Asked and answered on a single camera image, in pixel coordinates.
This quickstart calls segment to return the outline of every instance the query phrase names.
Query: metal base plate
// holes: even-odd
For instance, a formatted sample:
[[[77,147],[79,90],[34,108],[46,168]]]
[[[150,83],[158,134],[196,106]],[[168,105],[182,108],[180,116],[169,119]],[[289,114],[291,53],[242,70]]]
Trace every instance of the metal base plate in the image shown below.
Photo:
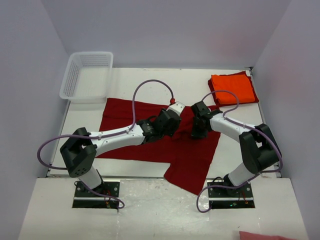
[[[119,202],[113,199],[97,196],[89,192],[80,181],[74,183],[75,192],[72,208],[74,209],[118,209]],[[95,192],[119,197],[120,182],[106,181],[94,189]]]
[[[208,181],[207,185],[222,185],[223,181]],[[248,183],[235,190],[213,187],[208,189],[211,209],[251,209],[255,208],[251,185]]]

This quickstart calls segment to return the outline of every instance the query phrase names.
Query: orange cloth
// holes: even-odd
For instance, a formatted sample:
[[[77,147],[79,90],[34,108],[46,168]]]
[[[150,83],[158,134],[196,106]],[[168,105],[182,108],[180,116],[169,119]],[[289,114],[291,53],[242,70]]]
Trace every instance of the orange cloth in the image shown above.
[[[255,95],[249,78],[245,74],[237,75],[212,75],[211,81],[214,90],[228,90],[239,98],[240,103],[254,102]],[[236,104],[234,96],[227,92],[216,92],[220,104]]]

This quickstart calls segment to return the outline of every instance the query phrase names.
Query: laundry basket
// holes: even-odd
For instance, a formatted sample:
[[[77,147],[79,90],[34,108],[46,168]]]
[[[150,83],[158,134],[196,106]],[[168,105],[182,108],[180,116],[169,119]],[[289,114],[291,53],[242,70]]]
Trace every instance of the laundry basket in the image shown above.
[[[73,103],[101,103],[107,97],[114,55],[107,51],[73,53],[60,88],[60,97]]]

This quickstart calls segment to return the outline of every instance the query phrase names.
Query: white table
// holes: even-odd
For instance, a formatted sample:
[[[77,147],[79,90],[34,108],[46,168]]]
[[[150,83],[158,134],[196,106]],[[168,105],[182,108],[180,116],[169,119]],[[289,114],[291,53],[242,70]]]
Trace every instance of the white table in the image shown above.
[[[74,179],[38,178],[19,240],[239,240],[239,231],[307,240],[287,178],[252,181],[255,208],[199,213],[196,196],[166,180],[122,180],[126,207],[74,209]],[[208,205],[207,192],[200,200]]]
[[[138,84],[148,79],[159,79],[172,88],[177,101],[184,103],[186,106],[191,106],[210,92],[208,79],[210,79],[211,75],[227,75],[238,72],[240,70],[114,68],[112,70],[112,78],[108,83],[108,97],[131,100]],[[151,82],[140,88],[136,100],[167,105],[170,98],[170,93],[165,86]],[[208,96],[204,102],[208,106],[215,105],[212,96]],[[88,131],[92,132],[99,131],[105,106],[106,103],[71,103],[61,134],[72,134],[77,128],[81,127],[86,127]],[[227,109],[230,109],[230,107],[221,108],[222,111]],[[263,122],[257,103],[240,105],[229,116],[254,125],[259,125]],[[57,145],[53,159],[54,166],[65,166],[59,152],[65,141],[65,138],[61,139]],[[207,178],[224,176],[235,169],[241,162],[240,145],[222,134]],[[119,178],[162,178],[170,166],[169,163],[102,158],[96,158],[93,165],[102,176]],[[52,169],[49,174],[51,176],[67,176],[68,172],[66,170]],[[275,174],[269,173],[269,176],[274,177]]]
[[[108,96],[130,100],[139,83],[160,79],[172,87],[176,100],[192,105],[209,91],[211,74],[236,72],[115,68]],[[138,101],[155,104],[167,104],[169,98],[165,87],[156,83],[142,87],[137,96]],[[212,97],[205,103],[213,105]],[[62,133],[73,133],[79,127],[98,131],[104,108],[105,103],[70,104]],[[242,105],[230,116],[256,125],[262,122],[257,104]],[[64,166],[59,153],[63,143],[61,140],[58,144],[55,166]],[[241,161],[239,144],[221,135],[207,177],[224,176]],[[169,167],[166,163],[100,158],[94,165],[103,176],[118,178],[161,178]],[[194,194],[164,179],[145,178],[120,180],[119,197],[126,207],[119,213],[114,209],[73,209],[75,179],[67,177],[66,171],[51,170],[50,175],[62,178],[37,179],[19,240],[239,240],[239,231],[308,239],[290,180],[275,178],[274,174],[252,181],[255,208],[216,209],[205,214],[197,211]],[[200,199],[202,207],[208,206],[207,193]]]

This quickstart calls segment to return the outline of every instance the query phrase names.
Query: dark red fabric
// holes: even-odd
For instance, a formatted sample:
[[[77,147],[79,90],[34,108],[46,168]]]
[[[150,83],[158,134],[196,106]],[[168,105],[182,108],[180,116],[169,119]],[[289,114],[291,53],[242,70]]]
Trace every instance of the dark red fabric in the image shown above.
[[[158,115],[165,105],[135,102],[136,119]],[[212,131],[204,139],[192,139],[193,113],[186,106],[181,114],[182,121],[173,137],[139,146],[126,146],[108,151],[98,158],[140,160],[156,163],[170,163],[164,174],[168,182],[193,194],[199,194],[215,154],[220,133]],[[132,102],[108,98],[102,117],[100,131],[122,128],[132,123]]]
[[[233,75],[242,75],[242,74],[246,74],[246,72],[245,72],[245,71],[241,71],[241,72],[234,73],[234,74],[220,75],[220,76],[233,76]],[[254,86],[253,86],[253,84],[252,84],[251,77],[248,76],[248,78],[249,78],[249,81],[250,81],[250,84],[251,84],[251,87],[252,87],[252,90],[253,90],[253,95],[254,95],[254,101],[253,101],[253,102],[250,102],[250,103],[258,103],[258,102],[259,102],[259,99],[258,99],[258,97],[257,97],[255,88],[254,88]],[[214,85],[212,84],[211,78],[208,80],[208,86],[209,86],[211,92],[213,92],[213,91],[215,90]],[[235,105],[235,104],[221,104],[221,103],[219,102],[219,99],[217,99],[215,93],[212,93],[212,96],[213,96],[213,100],[214,100],[214,102],[215,102],[215,105],[216,105],[217,107],[226,107],[226,106]]]

